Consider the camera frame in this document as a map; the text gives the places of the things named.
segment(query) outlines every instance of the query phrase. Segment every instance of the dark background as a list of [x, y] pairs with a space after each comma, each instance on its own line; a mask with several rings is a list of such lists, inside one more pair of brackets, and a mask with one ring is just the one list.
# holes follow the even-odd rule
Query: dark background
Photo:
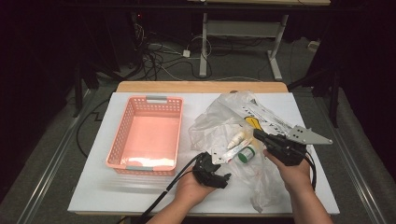
[[[340, 7], [361, 3], [332, 1], [334, 6]], [[337, 15], [332, 17], [332, 22], [328, 16], [292, 15], [284, 38], [286, 41], [302, 36], [321, 39], [321, 47], [307, 75], [321, 68], [340, 72], [341, 87], [352, 109], [375, 151], [395, 177], [396, 34], [393, 23], [396, 6], [390, 0], [368, 3], [363, 13]], [[73, 87], [76, 65], [92, 61], [119, 71], [122, 62], [133, 62], [136, 55], [122, 55], [122, 58], [112, 39], [112, 32], [119, 24], [115, 21], [126, 22], [125, 13], [83, 12], [85, 16], [81, 17], [82, 12], [61, 10], [52, 1], [43, 0], [2, 1], [0, 8], [3, 199], [46, 125], [70, 100], [65, 96]], [[146, 12], [143, 16], [142, 22], [148, 30], [177, 34], [173, 37], [186, 42], [202, 29], [200, 14], [164, 11]], [[251, 19], [270, 17], [252, 16]], [[132, 46], [134, 37], [129, 37]], [[88, 68], [86, 72], [93, 74], [94, 69]], [[323, 79], [318, 79], [311, 85], [322, 82]]]

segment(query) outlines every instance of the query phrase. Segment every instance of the hand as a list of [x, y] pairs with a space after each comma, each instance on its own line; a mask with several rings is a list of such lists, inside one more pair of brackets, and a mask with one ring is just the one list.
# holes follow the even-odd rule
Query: hand
[[280, 176], [285, 182], [286, 190], [289, 193], [301, 193], [307, 190], [313, 191], [309, 175], [310, 168], [307, 161], [302, 160], [300, 165], [296, 166], [286, 166], [266, 149], [263, 153], [265, 157], [277, 166]]
[[178, 180], [175, 201], [194, 207], [196, 204], [201, 203], [215, 188], [199, 184], [195, 176], [190, 172], [191, 170], [192, 167], [189, 167], [186, 170], [186, 173], [189, 173]]

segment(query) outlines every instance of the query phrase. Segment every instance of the electrical cable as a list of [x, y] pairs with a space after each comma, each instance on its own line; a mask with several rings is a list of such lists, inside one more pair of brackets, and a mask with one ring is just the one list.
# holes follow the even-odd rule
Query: electrical cable
[[210, 53], [212, 52], [212, 45], [210, 44], [210, 42], [209, 42], [209, 40], [208, 40], [207, 38], [203, 38], [202, 36], [196, 36], [195, 38], [193, 38], [193, 39], [191, 40], [190, 44], [192, 44], [192, 41], [194, 41], [194, 40], [196, 40], [196, 39], [198, 39], [198, 38], [203, 39], [204, 41], [206, 41], [207, 44], [209, 44], [209, 52], [207, 53], [206, 57], [209, 56]]
[[108, 102], [110, 99], [105, 99], [102, 103], [100, 103], [99, 105], [97, 105], [87, 116], [85, 116], [85, 118], [82, 120], [82, 122], [78, 125], [77, 128], [77, 132], [76, 132], [76, 142], [77, 142], [77, 146], [79, 151], [81, 152], [81, 154], [85, 157], [88, 158], [88, 154], [84, 152], [84, 150], [81, 147], [81, 144], [79, 143], [79, 139], [78, 139], [78, 135], [79, 135], [79, 130], [82, 127], [82, 124], [87, 120], [87, 118], [97, 109], [99, 108], [99, 106], [103, 105], [104, 103]]
[[[151, 45], [154, 45], [154, 46], [156, 45], [156, 46], [160, 46], [160, 47], [158, 49], [150, 49], [149, 46], [151, 46]], [[162, 42], [160, 42], [159, 44], [148, 43], [148, 49], [151, 50], [151, 51], [154, 51], [154, 52], [155, 51], [159, 51], [162, 48], [163, 48], [163, 43]]]
[[190, 170], [190, 171], [184, 173], [183, 175], [181, 175], [181, 176], [178, 178], [178, 180], [180, 180], [180, 179], [181, 179], [183, 176], [185, 176], [186, 174], [192, 173], [192, 172], [195, 172], [195, 173], [205, 173], [206, 171], [204, 171], [204, 170]]
[[178, 39], [177, 37], [174, 37], [174, 36], [166, 35], [166, 34], [163, 34], [163, 33], [158, 33], [158, 32], [155, 32], [155, 31], [151, 31], [149, 33], [152, 34], [152, 35], [160, 35], [161, 37], [165, 37], [166, 39], [170, 39], [174, 43], [180, 45], [183, 48], [186, 46], [186, 44], [188, 44], [187, 41], [184, 41], [182, 39]]
[[190, 63], [190, 62], [178, 62], [178, 63], [174, 63], [174, 64], [171, 64], [171, 65], [169, 65], [169, 66], [167, 66], [167, 67], [163, 67], [163, 69], [168, 69], [168, 68], [170, 68], [170, 67], [172, 67], [172, 66], [175, 66], [175, 65], [177, 65], [177, 64], [179, 64], [179, 63], [188, 63], [188, 64], [191, 66], [191, 73], [192, 73], [192, 75], [195, 77], [193, 65], [192, 65], [192, 63]]
[[262, 82], [261, 80], [254, 78], [254, 77], [224, 77], [224, 78], [219, 78], [219, 79], [213, 79], [212, 81], [222, 81], [222, 80], [233, 79], [233, 78], [244, 78], [244, 79], [254, 80], [257, 82]]
[[305, 4], [301, 0], [297, 0], [301, 5], [305, 6]]
[[[154, 209], [155, 206], [165, 197], [165, 195], [171, 190], [171, 188], [176, 184], [176, 182], [184, 176], [184, 172], [189, 168], [189, 166], [198, 159], [203, 153], [200, 153], [196, 155], [192, 160], [190, 160], [182, 169], [181, 171], [175, 176], [175, 178], [172, 180], [172, 182], [168, 185], [168, 187], [163, 191], [163, 193], [155, 200], [155, 202], [139, 217], [139, 219], [136, 221], [136, 224], [141, 224], [143, 219]], [[123, 217], [121, 220], [117, 222], [117, 224], [120, 224], [123, 220], [125, 220], [127, 217]]]
[[317, 166], [315, 165], [315, 162], [311, 156], [311, 154], [309, 152], [306, 152], [306, 154], [309, 156], [307, 157], [305, 154], [303, 154], [302, 152], [294, 149], [294, 148], [290, 148], [291, 151], [299, 154], [300, 156], [303, 157], [304, 160], [306, 160], [308, 162], [308, 164], [311, 166], [312, 168], [312, 188], [315, 191], [315, 188], [317, 187]]
[[241, 43], [239, 41], [246, 41], [246, 40], [231, 40], [229, 38], [227, 38], [229, 41], [234, 42], [238, 45], [242, 45], [242, 47], [234, 47], [234, 49], [244, 49], [247, 47], [257, 47], [260, 45], [260, 43], [264, 40], [264, 38], [261, 37], [257, 37], [254, 39], [254, 41], [251, 44], [245, 44], [245, 43]]
[[175, 59], [172, 59], [171, 61], [167, 61], [167, 62], [163, 62], [163, 63], [171, 63], [171, 62], [174, 62], [174, 61], [177, 61], [177, 60], [180, 60], [180, 59], [185, 59], [185, 57], [175, 58]]
[[142, 34], [142, 38], [141, 38], [141, 40], [140, 40], [140, 44], [137, 46], [137, 47], [139, 48], [139, 47], [142, 46], [142, 44], [144, 43], [144, 39], [145, 39], [145, 30], [144, 30], [143, 27], [142, 27], [141, 25], [139, 25], [139, 24], [136, 24], [136, 26], [140, 28], [140, 29], [139, 29], [139, 33], [137, 34], [136, 39], [139, 39], [140, 34]]
[[[219, 38], [219, 37], [217, 37], [217, 36], [212, 36], [212, 37], [215, 37], [216, 39], [219, 39], [219, 40], [222, 40], [222, 41], [227, 41], [227, 42], [229, 43], [229, 45], [230, 45], [228, 52], [223, 53], [223, 54], [214, 54], [214, 56], [223, 57], [223, 56], [227, 56], [227, 55], [229, 55], [229, 54], [231, 54], [231, 53], [233, 52], [233, 41], [229, 40], [228, 38], [222, 39], [222, 38]], [[212, 48], [214, 48], [214, 47], [227, 48], [227, 46], [222, 46], [222, 45], [217, 45], [217, 46], [215, 46], [215, 45], [213, 45], [213, 44], [211, 45], [211, 47], [212, 47]]]
[[126, 75], [124, 78], [125, 78], [125, 79], [128, 79], [128, 78], [130, 78], [130, 77], [133, 77], [133, 76], [137, 75], [137, 74], [142, 70], [142, 68], [143, 68], [143, 63], [140, 62], [140, 63], [137, 65], [137, 67], [135, 68], [135, 70], [132, 71], [132, 72], [130, 72], [130, 73], [129, 73], [128, 75]]
[[265, 68], [267, 68], [270, 64], [271, 64], [271, 62], [272, 62], [272, 60], [274, 59], [274, 58], [272, 58], [271, 60], [269, 60], [269, 62], [265, 65], [265, 66], [263, 66], [261, 69], [259, 69], [258, 71], [257, 71], [257, 77], [260, 79], [260, 71], [262, 71], [262, 70], [264, 70]]
[[157, 61], [157, 57], [158, 57], [158, 58], [160, 58], [160, 59], [158, 59], [158, 62], [163, 63], [163, 56], [161, 54], [155, 53], [155, 52], [153, 52], [153, 54], [155, 55], [156, 61]]
[[158, 78], [157, 64], [155, 63], [155, 59], [151, 54], [148, 54], [148, 57], [151, 59], [152, 68], [154, 69], [154, 81], [156, 81]]
[[170, 48], [170, 47], [167, 47], [167, 46], [165, 46], [165, 45], [163, 45], [163, 44], [161, 44], [161, 47], [160, 47], [159, 49], [156, 49], [156, 50], [153, 50], [153, 49], [152, 49], [152, 50], [153, 50], [153, 51], [159, 51], [159, 50], [162, 49], [162, 48], [171, 49], [172, 51], [171, 51], [171, 52], [160, 51], [161, 53], [174, 53], [174, 54], [181, 55], [181, 53], [177, 52], [177, 50], [172, 49], [172, 48]]
[[157, 50], [156, 52], [164, 53], [164, 54], [181, 55], [181, 54], [178, 53], [178, 52], [172, 52], [172, 51], [159, 51], [159, 50]]
[[146, 59], [146, 58], [144, 58], [144, 59], [145, 59], [144, 66], [143, 66], [144, 75], [141, 78], [139, 78], [138, 80], [142, 80], [142, 79], [148, 80], [149, 79], [149, 72], [152, 70], [152, 67], [146, 66], [146, 61], [148, 61], [149, 59]]
[[[210, 44], [210, 42], [207, 40], [207, 38], [203, 38], [203, 37], [201, 37], [201, 36], [196, 36], [194, 39], [197, 39], [197, 38], [202, 38], [202, 39], [206, 40], [206, 41], [209, 43], [210, 52], [213, 52], [213, 45]], [[230, 44], [232, 45], [232, 49], [241, 49], [241, 48], [245, 48], [245, 47], [255, 47], [255, 46], [260, 45], [260, 43], [261, 43], [264, 39], [265, 39], [265, 38], [255, 38], [255, 40], [252, 42], [252, 44], [250, 44], [250, 45], [249, 45], [249, 44], [246, 44], [246, 45], [243, 46], [243, 47], [235, 48], [235, 47], [233, 46], [233, 41], [227, 38], [227, 40], [229, 40], [229, 41], [230, 41]], [[206, 79], [206, 78], [209, 78], [209, 77], [212, 76], [212, 73], [213, 73], [213, 72], [212, 72], [212, 67], [211, 67], [209, 61], [207, 60], [207, 58], [204, 56], [204, 54], [203, 54], [202, 52], [201, 52], [201, 55], [202, 55], [202, 57], [204, 58], [204, 60], [206, 61], [207, 65], [208, 65], [208, 68], [209, 68], [209, 70], [210, 70], [210, 74], [209, 74], [208, 76], [206, 76], [206, 77], [198, 77], [198, 76], [195, 76], [195, 77], [196, 77], [196, 78], [199, 78], [199, 79]], [[250, 79], [253, 79], [253, 80], [260, 80], [260, 71], [263, 70], [263, 69], [265, 69], [265, 68], [271, 63], [271, 61], [272, 61], [273, 59], [271, 59], [270, 62], [269, 62], [268, 64], [266, 64], [263, 68], [259, 69], [259, 71], [257, 72], [257, 73], [258, 73], [258, 78], [259, 78], [259, 79], [255, 79], [255, 78], [250, 78]]]
[[165, 69], [164, 67], [162, 67], [162, 66], [161, 66], [161, 69], [162, 69], [163, 71], [165, 71], [170, 77], [174, 78], [175, 80], [187, 81], [187, 80], [184, 80], [184, 79], [181, 79], [181, 78], [178, 78], [178, 77], [174, 77], [170, 72], [168, 72], [168, 70], [166, 70], [166, 69]]

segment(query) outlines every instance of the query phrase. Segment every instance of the black cable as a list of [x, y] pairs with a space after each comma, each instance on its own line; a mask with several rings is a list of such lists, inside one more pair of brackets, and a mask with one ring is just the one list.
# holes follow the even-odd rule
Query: black cable
[[155, 80], [158, 79], [158, 74], [160, 73], [161, 69], [162, 69], [162, 64], [163, 64], [163, 56], [161, 56], [158, 53], [152, 52], [153, 59], [154, 59], [154, 71], [155, 71]]
[[300, 0], [297, 0], [301, 5], [305, 6], [305, 4], [303, 2], [301, 2]]
[[144, 76], [139, 78], [139, 79], [145, 79], [145, 80], [149, 80], [151, 77], [155, 76], [156, 77], [156, 70], [154, 70], [154, 75], [149, 75], [149, 73], [154, 69], [156, 65], [155, 59], [152, 55], [149, 54], [149, 51], [147, 50], [147, 52], [145, 52], [144, 56], [147, 56], [149, 59], [146, 59], [144, 61], [144, 65], [143, 65], [143, 71], [144, 71]]
[[214, 48], [227, 48], [227, 46], [222, 46], [222, 45], [212, 45], [212, 53], [210, 55], [216, 56], [216, 57], [225, 57], [227, 55], [230, 55], [233, 52], [233, 43], [230, 43], [231, 46], [229, 47], [228, 51], [226, 51], [225, 53], [219, 54], [214, 52]]
[[174, 37], [174, 36], [170, 36], [170, 35], [158, 33], [158, 32], [155, 32], [155, 31], [149, 32], [149, 33], [152, 34], [152, 35], [159, 35], [159, 36], [165, 37], [165, 39], [170, 39], [170, 40], [172, 40], [174, 43], [180, 45], [180, 46], [183, 47], [183, 48], [188, 44], [187, 41], [182, 40], [182, 39], [178, 39], [178, 38], [176, 38], [176, 37]]
[[97, 108], [99, 108], [99, 106], [103, 105], [104, 103], [108, 102], [109, 100], [110, 99], [105, 99], [102, 103], [97, 105], [87, 116], [85, 116], [85, 118], [82, 120], [82, 122], [78, 125], [77, 132], [76, 132], [76, 142], [77, 142], [79, 151], [85, 158], [88, 158], [88, 155], [84, 152], [81, 145], [79, 144], [79, 139], [78, 139], [79, 130], [81, 129], [82, 124], [84, 124], [85, 120], [87, 120], [87, 118], [93, 113], [93, 111], [95, 111]]
[[151, 50], [151, 51], [154, 51], [154, 52], [155, 52], [155, 51], [160, 51], [160, 49], [163, 48], [163, 42], [161, 42], [160, 40], [159, 40], [158, 42], [160, 43], [160, 44], [159, 44], [160, 47], [159, 47], [158, 49], [149, 49], [149, 48], [148, 48], [148, 49]]
[[311, 183], [311, 185], [315, 191], [315, 188], [317, 187], [317, 166], [315, 165], [315, 162], [314, 162], [311, 154], [309, 154], [309, 152], [306, 152], [306, 154], [308, 154], [308, 156], [309, 156], [309, 158], [308, 158], [305, 154], [303, 154], [302, 152], [300, 152], [292, 147], [290, 148], [290, 150], [299, 154], [300, 156], [302, 156], [304, 158], [304, 160], [306, 160], [308, 162], [308, 164], [311, 166], [311, 168], [312, 168], [312, 183]]
[[185, 57], [178, 57], [178, 58], [172, 59], [171, 61], [166, 61], [166, 62], [163, 62], [163, 63], [171, 63], [171, 62], [174, 62], [174, 61], [177, 61], [177, 60], [180, 60], [180, 59], [185, 59]]
[[181, 175], [179, 178], [178, 178], [178, 180], [180, 180], [184, 175], [186, 175], [186, 174], [188, 174], [188, 173], [192, 173], [192, 172], [201, 172], [201, 173], [205, 173], [206, 171], [204, 171], [204, 170], [190, 170], [190, 171], [188, 171], [188, 172], [186, 172], [186, 173], [184, 173], [183, 175]]
[[263, 66], [261, 69], [259, 69], [259, 70], [257, 71], [258, 80], [261, 80], [261, 79], [260, 79], [260, 71], [262, 71], [262, 70], [264, 70], [265, 68], [267, 68], [267, 67], [271, 64], [272, 60], [274, 60], [274, 59], [275, 59], [275, 57], [272, 58], [272, 59], [268, 59], [269, 62], [268, 62], [265, 66]]
[[143, 62], [142, 60], [139, 60], [139, 64], [136, 66], [136, 68], [134, 69], [134, 71], [130, 72], [128, 75], [126, 75], [124, 78], [128, 79], [130, 77], [133, 77], [135, 75], [137, 75], [143, 68]]
[[[168, 185], [168, 187], [163, 191], [163, 193], [155, 200], [155, 202], [142, 214], [142, 216], [139, 217], [139, 219], [136, 221], [136, 224], [141, 224], [141, 222], [144, 220], [144, 218], [154, 209], [155, 206], [165, 197], [165, 195], [171, 190], [171, 188], [176, 184], [176, 182], [183, 177], [186, 173], [184, 173], [189, 166], [198, 159], [203, 153], [200, 153], [196, 155], [192, 160], [190, 160], [184, 167], [181, 169], [181, 171], [175, 176], [175, 178], [172, 180], [172, 182]], [[117, 224], [120, 224], [123, 220], [125, 220], [127, 217], [123, 217], [121, 220], [117, 222]]]
[[180, 55], [180, 53], [177, 53], [177, 52], [166, 52], [166, 51], [160, 51], [160, 50], [155, 50], [155, 52], [159, 52], [159, 53], [163, 53], [163, 54]]
[[229, 38], [227, 38], [227, 39], [229, 41], [231, 41], [231, 42], [234, 42], [234, 43], [238, 44], [238, 45], [242, 45], [242, 47], [234, 47], [234, 49], [244, 49], [244, 48], [247, 48], [247, 47], [257, 47], [264, 40], [264, 38], [257, 37], [257, 38], [254, 39], [253, 42], [251, 42], [251, 44], [245, 44], [245, 43], [239, 42], [239, 41], [246, 41], [246, 40], [243, 40], [243, 39], [242, 40], [231, 40]]
[[[246, 48], [246, 47], [255, 47], [255, 46], [258, 46], [258, 45], [260, 45], [260, 43], [264, 40], [264, 39], [266, 39], [266, 38], [255, 38], [255, 40], [252, 42], [252, 44], [242, 44], [242, 43], [237, 43], [237, 44], [240, 44], [240, 45], [244, 45], [243, 47], [235, 47], [234, 45], [233, 45], [233, 42], [236, 42], [235, 40], [231, 40], [231, 39], [229, 39], [229, 38], [226, 38], [226, 39], [223, 39], [223, 38], [219, 38], [219, 37], [217, 37], [217, 36], [212, 36], [212, 37], [215, 37], [216, 39], [219, 39], [219, 40], [222, 40], [222, 41], [228, 41], [229, 43], [230, 43], [230, 45], [231, 45], [231, 49], [229, 50], [229, 52], [227, 52], [226, 54], [222, 54], [222, 55], [217, 55], [217, 54], [215, 54], [214, 53], [214, 47], [216, 46], [216, 45], [213, 45], [213, 44], [211, 44], [211, 47], [212, 47], [212, 51], [211, 51], [211, 54], [210, 55], [213, 55], [213, 56], [226, 56], [226, 55], [228, 55], [228, 54], [231, 54], [232, 52], [233, 52], [233, 50], [234, 49], [242, 49], [242, 48]], [[210, 76], [212, 75], [212, 68], [211, 68], [211, 66], [210, 66], [210, 63], [209, 63], [209, 61], [207, 60], [207, 58], [203, 55], [203, 58], [204, 58], [204, 60], [206, 60], [206, 63], [208, 64], [208, 66], [209, 66], [209, 70], [210, 70]], [[268, 63], [268, 64], [266, 64], [263, 68], [261, 68], [261, 69], [259, 69], [258, 71], [257, 71], [257, 75], [258, 75], [258, 79], [260, 79], [260, 71], [262, 71], [263, 69], [265, 69], [266, 67], [268, 67], [268, 65], [270, 65], [271, 64], [271, 61], [272, 61], [273, 59], [271, 59], [270, 60], [270, 62]], [[208, 78], [208, 77], [210, 77], [210, 76], [206, 76], [206, 77], [197, 77], [197, 76], [195, 76], [195, 77], [197, 77], [197, 78], [200, 78], [200, 79], [203, 79], [203, 78]]]
[[224, 47], [224, 48], [226, 48], [227, 46], [219, 46], [219, 45], [216, 46], [216, 45], [213, 45], [213, 41], [211, 40], [211, 41], [212, 41], [212, 42], [211, 42], [212, 44], [211, 44], [210, 46], [211, 46], [211, 48], [212, 48], [211, 50], [212, 50], [212, 55], [213, 55], [213, 56], [224, 57], [224, 56], [227, 56], [227, 55], [233, 53], [233, 41], [231, 41], [231, 40], [228, 39], [228, 38], [222, 39], [222, 38], [217, 37], [217, 39], [228, 42], [228, 43], [230, 44], [230, 49], [229, 49], [228, 52], [226, 52], [226, 53], [223, 53], [223, 54], [216, 54], [216, 53], [214, 52], [214, 48], [215, 48], [215, 47]]
[[192, 73], [192, 75], [195, 77], [193, 65], [192, 65], [192, 63], [190, 63], [190, 62], [185, 62], [185, 61], [183, 61], [183, 62], [173, 63], [173, 64], [171, 64], [171, 65], [165, 67], [164, 69], [168, 69], [168, 68], [170, 68], [170, 67], [172, 67], [172, 66], [175, 66], [175, 65], [177, 65], [177, 64], [179, 64], [179, 63], [188, 63], [188, 64], [191, 66], [191, 73]]
[[151, 59], [152, 68], [154, 69], [154, 81], [156, 81], [158, 77], [157, 64], [155, 63], [155, 59], [151, 54], [148, 54], [148, 57]]

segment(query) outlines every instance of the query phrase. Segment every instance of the wooden table edge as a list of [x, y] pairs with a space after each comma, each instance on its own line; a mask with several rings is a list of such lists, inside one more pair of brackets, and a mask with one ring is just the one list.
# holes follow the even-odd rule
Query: wooden table edge
[[198, 92], [226, 93], [253, 91], [254, 93], [289, 92], [283, 82], [219, 82], [219, 81], [122, 81], [117, 92]]

